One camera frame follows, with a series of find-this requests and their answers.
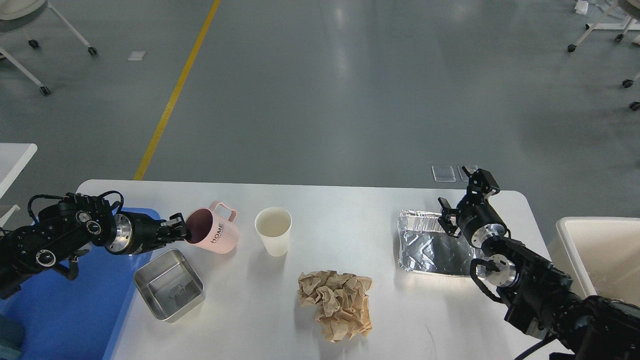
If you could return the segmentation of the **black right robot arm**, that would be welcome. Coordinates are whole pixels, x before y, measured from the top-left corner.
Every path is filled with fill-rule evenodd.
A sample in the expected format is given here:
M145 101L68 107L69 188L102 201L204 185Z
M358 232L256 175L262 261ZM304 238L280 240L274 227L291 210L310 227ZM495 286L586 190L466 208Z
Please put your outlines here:
M638 306L574 293L571 276L511 237L489 202L500 192L493 175L482 168L461 169L468 180L465 195L456 207L443 197L438 199L438 223L446 234L464 237L482 252L470 262L471 280L485 296L507 307L507 323L539 340L519 354L519 360L553 341L569 353L550 353L551 360L637 360Z

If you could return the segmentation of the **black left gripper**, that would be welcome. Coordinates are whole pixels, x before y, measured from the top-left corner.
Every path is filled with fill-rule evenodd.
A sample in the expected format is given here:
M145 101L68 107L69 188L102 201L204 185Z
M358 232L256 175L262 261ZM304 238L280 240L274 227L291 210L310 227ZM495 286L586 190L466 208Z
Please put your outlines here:
M114 215L114 223L114 235L103 246L112 255L141 255L174 242L190 240L182 213L160 220L144 213L122 211ZM163 234L163 231L185 232Z

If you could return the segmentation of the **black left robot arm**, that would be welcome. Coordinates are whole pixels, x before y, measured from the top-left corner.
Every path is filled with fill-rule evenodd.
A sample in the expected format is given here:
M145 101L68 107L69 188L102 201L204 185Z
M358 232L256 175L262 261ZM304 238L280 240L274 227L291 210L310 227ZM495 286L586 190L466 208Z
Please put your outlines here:
M153 219L124 210L123 194L110 202L108 196L113 194L114 190L96 196L32 196L27 212L33 223L1 230L1 298L12 297L24 282L44 271L75 280L78 259L87 253L87 245L105 248L112 255L141 255L192 239L180 212L169 219Z

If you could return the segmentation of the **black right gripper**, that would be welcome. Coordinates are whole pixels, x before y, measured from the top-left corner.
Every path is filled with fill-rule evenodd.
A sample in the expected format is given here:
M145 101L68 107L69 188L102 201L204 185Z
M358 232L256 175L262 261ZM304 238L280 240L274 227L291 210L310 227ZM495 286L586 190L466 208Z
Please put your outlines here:
M470 175L466 192L458 208L444 197L438 198L441 214L438 223L445 234L459 239L461 232L473 248L481 248L487 239L503 236L508 227L487 201L501 192L490 171L478 168Z

